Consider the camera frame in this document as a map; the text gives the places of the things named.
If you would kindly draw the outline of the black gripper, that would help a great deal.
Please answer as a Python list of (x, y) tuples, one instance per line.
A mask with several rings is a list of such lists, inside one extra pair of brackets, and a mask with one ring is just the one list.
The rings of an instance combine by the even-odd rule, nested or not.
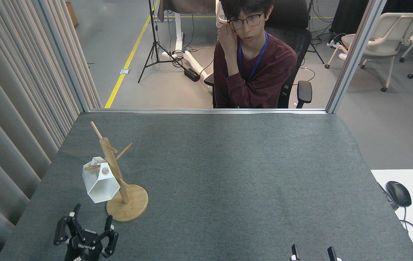
[[(67, 252), (65, 255), (65, 261), (98, 261), (100, 254), (103, 257), (109, 258), (114, 254), (119, 234), (115, 232), (112, 225), (112, 215), (109, 215), (106, 219), (104, 226), (104, 232), (98, 235), (91, 230), (83, 230), (85, 240), (82, 239), (82, 227), (77, 221), (78, 211), (80, 210), (80, 204), (74, 207), (74, 210), (69, 213), (68, 216), (62, 217), (57, 223), (57, 229), (54, 235), (54, 245), (67, 243)], [(65, 227), (68, 226), (72, 235), (71, 238), (66, 234)], [(108, 245), (103, 250), (101, 241), (108, 237)]]

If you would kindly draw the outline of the person's hand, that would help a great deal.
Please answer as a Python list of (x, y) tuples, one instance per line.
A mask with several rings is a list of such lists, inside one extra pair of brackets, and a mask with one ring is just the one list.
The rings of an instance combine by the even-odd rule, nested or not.
[(226, 61), (237, 60), (237, 36), (230, 24), (226, 23), (218, 28), (218, 41), (223, 48)]

